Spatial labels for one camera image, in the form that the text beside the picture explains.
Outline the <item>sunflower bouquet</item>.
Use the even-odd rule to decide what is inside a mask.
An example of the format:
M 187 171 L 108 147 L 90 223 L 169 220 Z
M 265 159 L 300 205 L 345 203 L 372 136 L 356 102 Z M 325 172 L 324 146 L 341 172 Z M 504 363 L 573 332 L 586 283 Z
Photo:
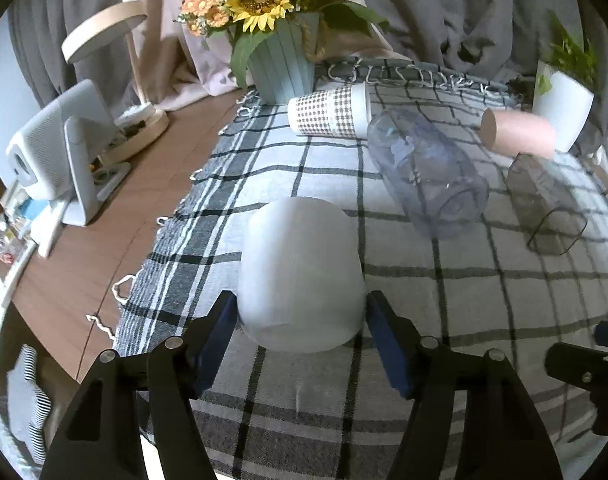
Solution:
M 389 21 L 361 3 L 349 0 L 182 0 L 177 22 L 194 36 L 225 35 L 231 46 L 230 68 L 239 87 L 247 86 L 249 57 L 275 31 L 279 20 L 293 20 L 298 14 L 318 13 L 321 26 L 333 32 L 359 32 L 372 37 L 376 29 L 385 32 Z M 325 48 L 305 46 L 313 64 L 325 58 Z

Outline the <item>pink curtain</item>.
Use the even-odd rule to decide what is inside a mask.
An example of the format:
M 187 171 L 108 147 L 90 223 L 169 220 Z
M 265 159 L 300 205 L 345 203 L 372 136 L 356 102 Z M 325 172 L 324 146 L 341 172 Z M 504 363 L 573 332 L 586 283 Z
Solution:
M 164 110 L 180 110 L 238 88 L 229 67 L 228 40 L 204 39 L 187 32 L 175 21 L 182 0 L 140 1 L 145 4 L 147 19 L 136 28 L 133 42 L 142 87 L 150 101 Z

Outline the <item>white plant pot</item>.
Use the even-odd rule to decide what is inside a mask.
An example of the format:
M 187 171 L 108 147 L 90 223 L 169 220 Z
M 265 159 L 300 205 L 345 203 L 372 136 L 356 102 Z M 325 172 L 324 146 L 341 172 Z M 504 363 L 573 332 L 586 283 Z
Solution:
M 557 131 L 552 140 L 557 151 L 572 148 L 587 122 L 594 97 L 584 84 L 544 61 L 538 62 L 532 111 Z

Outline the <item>pink cup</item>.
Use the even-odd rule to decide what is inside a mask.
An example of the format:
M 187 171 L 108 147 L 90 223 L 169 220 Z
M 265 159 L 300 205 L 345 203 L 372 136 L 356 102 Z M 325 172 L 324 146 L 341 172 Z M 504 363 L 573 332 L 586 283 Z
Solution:
M 543 117 L 517 110 L 484 110 L 480 138 L 493 152 L 508 157 L 519 154 L 553 159 L 557 130 Z

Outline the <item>white projector on stand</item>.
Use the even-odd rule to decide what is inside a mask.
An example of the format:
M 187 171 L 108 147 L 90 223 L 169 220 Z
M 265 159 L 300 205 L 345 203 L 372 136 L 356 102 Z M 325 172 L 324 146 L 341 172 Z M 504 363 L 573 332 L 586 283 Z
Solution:
M 128 162 L 91 168 L 116 139 L 117 127 L 90 79 L 50 102 L 5 150 L 15 177 L 34 200 L 64 200 L 62 222 L 87 226 L 124 181 Z

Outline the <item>striped star cushion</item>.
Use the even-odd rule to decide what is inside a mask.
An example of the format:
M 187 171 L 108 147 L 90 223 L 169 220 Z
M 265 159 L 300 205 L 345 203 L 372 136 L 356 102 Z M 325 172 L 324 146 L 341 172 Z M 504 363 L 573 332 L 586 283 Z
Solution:
M 46 461 L 43 427 L 52 403 L 37 384 L 37 351 L 34 348 L 22 345 L 14 367 L 6 373 L 6 381 L 11 434 L 26 445 L 32 460 L 42 466 Z

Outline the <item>clear blue plastic jar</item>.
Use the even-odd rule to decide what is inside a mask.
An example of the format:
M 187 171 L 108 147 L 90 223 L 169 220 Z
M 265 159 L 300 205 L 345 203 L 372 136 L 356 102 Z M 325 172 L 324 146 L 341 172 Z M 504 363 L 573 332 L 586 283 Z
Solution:
M 426 237 L 453 237 L 481 219 L 490 195 L 469 156 L 432 122 L 406 107 L 372 118 L 368 148 L 384 184 Z

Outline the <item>white small remote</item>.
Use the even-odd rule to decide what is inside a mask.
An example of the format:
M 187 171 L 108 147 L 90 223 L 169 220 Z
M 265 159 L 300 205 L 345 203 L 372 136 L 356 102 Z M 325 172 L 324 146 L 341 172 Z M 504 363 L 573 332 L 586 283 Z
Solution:
M 38 245 L 38 255 L 48 258 L 63 229 L 63 220 L 69 200 L 54 200 L 34 219 L 31 225 L 31 237 Z

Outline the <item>grey curtain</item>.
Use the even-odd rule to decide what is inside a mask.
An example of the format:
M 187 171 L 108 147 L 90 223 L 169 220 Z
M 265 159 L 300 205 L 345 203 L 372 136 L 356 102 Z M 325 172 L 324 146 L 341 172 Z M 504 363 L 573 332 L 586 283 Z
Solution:
M 102 61 L 69 65 L 67 34 L 87 18 L 125 0 L 14 0 L 10 37 L 28 86 L 46 104 L 81 79 L 100 82 Z M 598 58 L 597 92 L 577 141 L 581 153 L 608 174 L 608 26 L 590 0 L 353 0 L 389 21 L 383 34 L 323 32 L 328 56 L 411 58 L 483 79 L 531 76 L 538 48 L 549 38 L 546 11 L 576 40 L 588 39 Z

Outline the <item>wooden desk lamp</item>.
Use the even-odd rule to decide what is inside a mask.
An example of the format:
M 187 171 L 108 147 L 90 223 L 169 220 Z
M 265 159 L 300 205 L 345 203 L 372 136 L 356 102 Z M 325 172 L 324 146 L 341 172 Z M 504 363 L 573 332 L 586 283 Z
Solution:
M 102 61 L 98 85 L 116 116 L 117 133 L 98 159 L 108 166 L 125 162 L 154 143 L 168 128 L 162 107 L 148 97 L 133 31 L 147 18 L 141 0 L 118 2 L 98 11 L 69 32 L 61 50 L 68 64 Z

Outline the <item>smoky transparent square cup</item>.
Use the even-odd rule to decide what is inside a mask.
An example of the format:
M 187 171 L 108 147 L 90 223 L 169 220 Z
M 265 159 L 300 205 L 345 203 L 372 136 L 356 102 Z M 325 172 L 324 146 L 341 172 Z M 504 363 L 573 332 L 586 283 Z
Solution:
M 507 188 L 531 252 L 562 256 L 586 230 L 588 219 L 552 160 L 520 153 L 509 168 Z

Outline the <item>green potted plant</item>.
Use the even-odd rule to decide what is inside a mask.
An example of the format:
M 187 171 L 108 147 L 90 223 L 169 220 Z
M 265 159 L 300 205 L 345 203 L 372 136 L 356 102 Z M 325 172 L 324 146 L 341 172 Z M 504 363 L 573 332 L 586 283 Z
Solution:
M 557 14 L 546 11 L 549 38 L 538 48 L 540 58 L 591 92 L 596 91 L 598 58 L 588 39 L 576 41 Z

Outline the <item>checkered paper cup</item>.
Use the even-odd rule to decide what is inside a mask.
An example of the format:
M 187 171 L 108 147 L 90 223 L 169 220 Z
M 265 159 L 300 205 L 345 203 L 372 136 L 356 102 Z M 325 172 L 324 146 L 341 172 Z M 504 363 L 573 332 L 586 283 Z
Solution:
M 351 84 L 290 99 L 287 120 L 298 136 L 366 139 L 371 122 L 368 86 Z

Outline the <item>light blue ribbed vase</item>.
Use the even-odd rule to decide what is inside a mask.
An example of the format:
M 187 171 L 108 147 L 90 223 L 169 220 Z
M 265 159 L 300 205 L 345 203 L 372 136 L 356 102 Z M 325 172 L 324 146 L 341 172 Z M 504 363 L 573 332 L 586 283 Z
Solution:
M 315 64 L 307 60 L 305 46 L 316 49 L 318 26 L 318 13 L 279 20 L 249 57 L 249 73 L 265 104 L 283 105 L 313 92 Z

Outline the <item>white plastic cup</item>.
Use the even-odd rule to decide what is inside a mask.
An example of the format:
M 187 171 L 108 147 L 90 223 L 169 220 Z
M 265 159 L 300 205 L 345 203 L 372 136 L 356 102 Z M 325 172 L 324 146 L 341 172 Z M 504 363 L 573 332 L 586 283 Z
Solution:
M 237 296 L 244 332 L 268 350 L 316 353 L 350 341 L 366 310 L 351 218 L 313 197 L 262 206 L 244 235 Z

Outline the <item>plaid grey tablecloth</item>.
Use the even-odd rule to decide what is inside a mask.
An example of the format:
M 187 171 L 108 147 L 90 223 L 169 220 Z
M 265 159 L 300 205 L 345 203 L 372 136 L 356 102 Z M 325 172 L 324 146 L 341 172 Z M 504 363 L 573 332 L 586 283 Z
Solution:
M 407 106 L 466 153 L 490 187 L 479 222 L 449 240 L 421 235 L 392 201 L 362 140 L 295 134 L 281 106 L 246 96 L 192 188 L 159 229 L 120 309 L 115 349 L 147 352 L 204 315 L 238 285 L 249 219 L 264 204 L 309 196 L 341 207 L 369 289 L 383 292 L 418 330 L 457 351 L 502 350 L 542 416 L 566 478 L 580 476 L 604 447 L 592 433 L 586 391 L 550 378 L 556 342 L 588 347 L 608 320 L 608 193 L 577 158 L 554 166 L 568 180 L 587 228 L 561 256 L 526 246 L 507 188 L 510 162 L 487 150 L 487 108 L 511 108 L 506 92 L 475 89 L 466 77 L 416 81 L 395 62 L 340 62 L 320 87 L 363 81 L 376 112 Z M 411 410 L 385 376 L 368 334 L 333 350 L 261 349 L 241 330 L 215 384 L 192 405 L 216 471 L 237 479 L 382 479 Z

